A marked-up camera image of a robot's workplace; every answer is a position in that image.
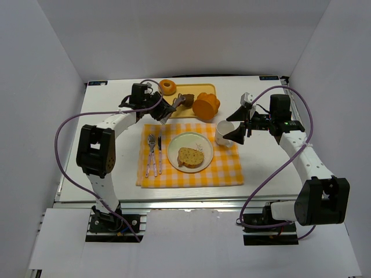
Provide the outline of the white ceramic mug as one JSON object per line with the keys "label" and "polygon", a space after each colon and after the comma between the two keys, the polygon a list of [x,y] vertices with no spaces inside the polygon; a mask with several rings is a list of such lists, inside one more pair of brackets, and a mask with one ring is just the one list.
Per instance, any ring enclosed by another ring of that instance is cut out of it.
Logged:
{"label": "white ceramic mug", "polygon": [[231,147],[233,145],[233,142],[223,138],[224,135],[234,131],[235,127],[233,123],[228,122],[226,120],[220,121],[216,125],[216,131],[215,131],[215,141],[219,146],[224,147]]}

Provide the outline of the brown chocolate muffin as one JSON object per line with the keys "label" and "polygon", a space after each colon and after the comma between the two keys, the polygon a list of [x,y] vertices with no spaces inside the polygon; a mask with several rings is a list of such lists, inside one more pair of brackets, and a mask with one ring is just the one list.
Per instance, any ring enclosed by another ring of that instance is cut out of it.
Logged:
{"label": "brown chocolate muffin", "polygon": [[194,95],[193,94],[178,94],[178,98],[181,98],[180,105],[184,107],[192,107],[194,103]]}

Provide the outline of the sliced loaf bread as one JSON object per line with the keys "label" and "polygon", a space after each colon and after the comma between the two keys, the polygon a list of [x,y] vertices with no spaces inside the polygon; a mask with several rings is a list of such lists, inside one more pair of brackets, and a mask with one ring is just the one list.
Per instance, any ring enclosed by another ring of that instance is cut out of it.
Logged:
{"label": "sliced loaf bread", "polygon": [[178,151],[177,162],[179,167],[194,169],[204,161],[204,154],[196,149],[182,147]]}

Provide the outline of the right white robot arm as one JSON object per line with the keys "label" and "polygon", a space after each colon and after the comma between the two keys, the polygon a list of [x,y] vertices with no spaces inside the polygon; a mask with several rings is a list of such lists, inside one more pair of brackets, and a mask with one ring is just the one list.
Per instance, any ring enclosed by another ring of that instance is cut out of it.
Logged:
{"label": "right white robot arm", "polygon": [[241,106],[229,122],[239,121],[238,128],[224,136],[225,139],[244,143],[253,130],[268,131],[290,157],[303,187],[295,201],[276,201],[265,205],[261,217],[247,221],[248,226],[273,228],[284,222],[298,222],[302,226],[340,224],[345,220],[349,182],[336,177],[322,163],[313,147],[306,141],[303,125],[292,119],[290,97],[273,94],[266,114],[256,112],[253,96],[245,93]]}

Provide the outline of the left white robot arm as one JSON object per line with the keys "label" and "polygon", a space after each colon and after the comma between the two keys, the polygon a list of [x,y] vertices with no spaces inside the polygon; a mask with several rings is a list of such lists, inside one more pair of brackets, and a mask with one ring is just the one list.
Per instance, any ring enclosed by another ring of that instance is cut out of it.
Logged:
{"label": "left white robot arm", "polygon": [[161,91],[153,91],[149,83],[135,83],[131,94],[119,104],[117,114],[110,115],[97,125],[81,128],[76,161],[92,186],[96,212],[113,217],[120,206],[111,176],[118,136],[146,114],[165,124],[183,101],[184,97],[179,95],[169,103]]}

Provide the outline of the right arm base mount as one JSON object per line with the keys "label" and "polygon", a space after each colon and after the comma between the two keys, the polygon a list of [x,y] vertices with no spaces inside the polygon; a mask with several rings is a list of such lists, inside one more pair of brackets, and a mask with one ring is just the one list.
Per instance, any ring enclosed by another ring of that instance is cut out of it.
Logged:
{"label": "right arm base mount", "polygon": [[[271,202],[267,202],[261,212],[243,214],[242,220],[245,225],[267,226],[284,223],[283,220],[275,220],[272,217]],[[275,226],[273,228],[249,228],[243,227],[243,243],[245,246],[289,246],[298,245],[297,230],[295,224]]]}

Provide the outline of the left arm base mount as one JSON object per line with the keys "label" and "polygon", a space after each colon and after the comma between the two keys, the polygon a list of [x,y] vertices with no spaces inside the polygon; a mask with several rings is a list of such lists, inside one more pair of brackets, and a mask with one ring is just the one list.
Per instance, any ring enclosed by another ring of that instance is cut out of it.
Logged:
{"label": "left arm base mount", "polygon": [[142,240],[147,217],[140,214],[124,214],[123,217],[129,225],[119,220],[117,224],[107,226],[94,213],[91,213],[85,242],[139,243],[130,228],[133,229],[139,240]]}

